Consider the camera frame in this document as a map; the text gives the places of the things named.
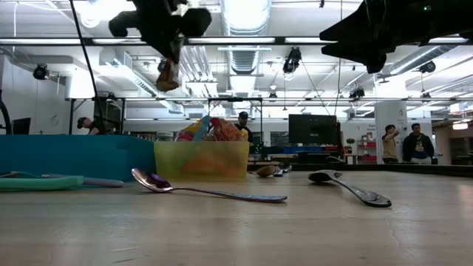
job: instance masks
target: table surface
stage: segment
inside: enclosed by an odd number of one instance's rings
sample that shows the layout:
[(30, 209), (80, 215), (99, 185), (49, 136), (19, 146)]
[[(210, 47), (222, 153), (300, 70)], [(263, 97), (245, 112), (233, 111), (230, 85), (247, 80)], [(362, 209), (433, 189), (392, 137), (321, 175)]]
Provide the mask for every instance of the table surface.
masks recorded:
[(0, 194), (2, 266), (471, 265), (473, 179), (345, 172), (391, 208), (304, 172), (199, 188), (286, 194), (267, 204), (126, 188)]

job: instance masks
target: spoon handle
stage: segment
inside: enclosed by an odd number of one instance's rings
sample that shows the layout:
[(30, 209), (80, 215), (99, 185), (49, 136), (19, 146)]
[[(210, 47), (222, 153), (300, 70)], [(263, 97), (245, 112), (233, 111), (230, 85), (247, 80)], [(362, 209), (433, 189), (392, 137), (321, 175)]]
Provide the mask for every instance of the spoon handle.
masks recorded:
[(370, 207), (378, 207), (378, 208), (387, 208), (391, 207), (391, 200), (388, 198), (377, 194), (375, 192), (356, 187), (354, 185), (345, 183), (338, 178), (331, 177), (333, 182), (338, 183), (339, 185), (345, 187), (348, 189), (351, 193), (353, 193), (359, 200), (361, 200), (362, 203), (365, 205), (368, 205)]
[(253, 201), (253, 202), (280, 203), (287, 199), (287, 196), (257, 196), (257, 195), (236, 194), (236, 193), (222, 192), (222, 191), (210, 191), (210, 190), (203, 190), (203, 189), (198, 189), (198, 188), (175, 188), (173, 190), (195, 191), (195, 192), (217, 195), (221, 197), (227, 197), (227, 198), (231, 198), (235, 200), (247, 200), (247, 201)]

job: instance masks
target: tv screen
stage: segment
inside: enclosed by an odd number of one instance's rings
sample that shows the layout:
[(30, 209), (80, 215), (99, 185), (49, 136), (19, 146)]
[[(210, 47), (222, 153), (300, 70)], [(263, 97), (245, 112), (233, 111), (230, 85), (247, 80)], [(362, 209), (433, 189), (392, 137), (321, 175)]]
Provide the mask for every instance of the tv screen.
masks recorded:
[(289, 115), (289, 142), (337, 145), (337, 117)]

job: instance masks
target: beige shirt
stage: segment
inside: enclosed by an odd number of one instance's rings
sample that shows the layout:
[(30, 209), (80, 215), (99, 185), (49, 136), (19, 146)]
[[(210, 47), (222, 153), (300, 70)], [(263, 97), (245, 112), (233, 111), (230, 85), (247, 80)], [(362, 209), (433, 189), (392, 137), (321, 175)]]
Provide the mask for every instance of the beige shirt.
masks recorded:
[(396, 154), (396, 142), (394, 138), (383, 140), (383, 158), (398, 159)]

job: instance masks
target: teal box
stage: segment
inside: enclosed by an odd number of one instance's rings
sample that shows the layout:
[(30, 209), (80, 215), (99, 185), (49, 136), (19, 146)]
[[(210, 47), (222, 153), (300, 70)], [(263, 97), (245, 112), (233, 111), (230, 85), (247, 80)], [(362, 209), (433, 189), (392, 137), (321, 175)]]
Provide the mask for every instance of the teal box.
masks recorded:
[(2, 135), (0, 172), (67, 174), (130, 181), (156, 172), (153, 142), (131, 136)]

